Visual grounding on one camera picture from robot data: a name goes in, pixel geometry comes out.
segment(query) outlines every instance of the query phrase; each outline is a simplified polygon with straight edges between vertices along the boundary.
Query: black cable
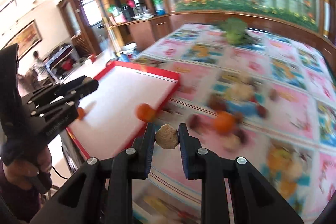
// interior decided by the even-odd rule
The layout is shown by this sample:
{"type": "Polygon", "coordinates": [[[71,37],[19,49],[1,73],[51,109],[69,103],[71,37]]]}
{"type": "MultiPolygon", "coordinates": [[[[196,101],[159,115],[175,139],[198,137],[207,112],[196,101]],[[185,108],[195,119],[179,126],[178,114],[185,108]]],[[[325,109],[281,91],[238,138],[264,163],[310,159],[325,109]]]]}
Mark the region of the black cable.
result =
{"type": "Polygon", "coordinates": [[[55,169],[55,167],[53,167],[53,166],[51,166],[51,167],[52,167],[53,170],[56,172],[56,174],[58,174],[62,179],[66,179],[66,180],[68,180],[68,178],[65,178],[65,177],[61,176],[61,175],[59,174],[59,172],[57,172],[57,170],[55,169]]]}

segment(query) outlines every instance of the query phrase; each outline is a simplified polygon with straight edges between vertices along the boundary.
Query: orange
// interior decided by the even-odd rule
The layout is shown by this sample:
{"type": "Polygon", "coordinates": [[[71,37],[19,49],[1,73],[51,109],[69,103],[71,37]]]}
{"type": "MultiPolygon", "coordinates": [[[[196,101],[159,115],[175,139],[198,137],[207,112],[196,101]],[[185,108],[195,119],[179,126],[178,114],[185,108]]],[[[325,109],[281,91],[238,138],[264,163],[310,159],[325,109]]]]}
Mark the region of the orange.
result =
{"type": "Polygon", "coordinates": [[[77,117],[78,120],[82,120],[86,115],[85,110],[81,107],[77,107],[77,112],[78,112],[78,117],[77,117]]]}
{"type": "Polygon", "coordinates": [[[149,104],[140,104],[137,106],[136,116],[143,122],[151,122],[155,117],[155,110],[149,104]]]}
{"type": "Polygon", "coordinates": [[[219,112],[217,117],[213,120],[214,129],[221,135],[229,134],[233,130],[235,124],[235,117],[225,111],[219,112]]]}

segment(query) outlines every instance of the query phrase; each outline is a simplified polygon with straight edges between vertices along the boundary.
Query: seated person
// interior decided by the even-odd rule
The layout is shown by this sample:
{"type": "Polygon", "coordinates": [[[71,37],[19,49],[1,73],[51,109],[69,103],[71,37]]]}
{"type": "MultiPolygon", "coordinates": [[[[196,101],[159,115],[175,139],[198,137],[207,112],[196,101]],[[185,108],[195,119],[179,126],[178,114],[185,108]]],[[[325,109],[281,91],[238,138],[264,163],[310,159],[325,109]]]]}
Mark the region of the seated person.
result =
{"type": "Polygon", "coordinates": [[[42,81],[46,80],[48,78],[48,71],[45,67],[44,62],[39,57],[39,53],[37,51],[34,51],[33,53],[35,63],[33,65],[34,70],[37,73],[37,80],[41,83],[42,81]]]}
{"type": "MultiPolygon", "coordinates": [[[[6,141],[0,125],[0,149],[6,141]]],[[[51,153],[46,146],[37,162],[43,172],[51,169],[51,153]]],[[[38,190],[26,179],[38,174],[38,168],[26,160],[15,160],[6,166],[0,160],[0,197],[21,223],[29,223],[41,207],[38,190]]]]}

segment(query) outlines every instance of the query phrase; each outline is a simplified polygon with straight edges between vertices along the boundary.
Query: screw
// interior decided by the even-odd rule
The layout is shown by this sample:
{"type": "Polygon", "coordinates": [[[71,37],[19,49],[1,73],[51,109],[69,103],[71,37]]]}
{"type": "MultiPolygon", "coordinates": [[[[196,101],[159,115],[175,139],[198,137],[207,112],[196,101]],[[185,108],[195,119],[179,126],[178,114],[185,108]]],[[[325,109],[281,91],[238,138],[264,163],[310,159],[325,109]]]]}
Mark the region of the screw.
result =
{"type": "Polygon", "coordinates": [[[126,149],[126,154],[127,155],[133,155],[135,152],[136,152],[136,150],[133,147],[126,149]]]}
{"type": "Polygon", "coordinates": [[[238,162],[239,164],[245,164],[245,163],[247,163],[247,160],[246,160],[244,157],[239,157],[239,158],[237,159],[237,162],[238,162]]]}
{"type": "Polygon", "coordinates": [[[197,150],[197,153],[200,155],[206,155],[208,153],[208,150],[206,148],[200,148],[197,150]]]}
{"type": "Polygon", "coordinates": [[[97,163],[97,158],[89,158],[87,160],[87,163],[90,164],[90,165],[94,165],[97,163]]]}

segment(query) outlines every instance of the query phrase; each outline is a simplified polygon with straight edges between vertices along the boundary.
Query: picture frame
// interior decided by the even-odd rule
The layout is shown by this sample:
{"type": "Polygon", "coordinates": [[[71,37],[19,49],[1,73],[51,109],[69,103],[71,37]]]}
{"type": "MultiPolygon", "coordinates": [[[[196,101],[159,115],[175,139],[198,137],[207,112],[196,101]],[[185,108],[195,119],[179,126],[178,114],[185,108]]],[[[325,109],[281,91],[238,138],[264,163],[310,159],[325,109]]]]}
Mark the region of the picture frame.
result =
{"type": "Polygon", "coordinates": [[[17,32],[3,48],[18,43],[19,60],[23,58],[33,47],[42,41],[41,34],[37,28],[35,20],[29,22],[19,32],[17,32]]]}

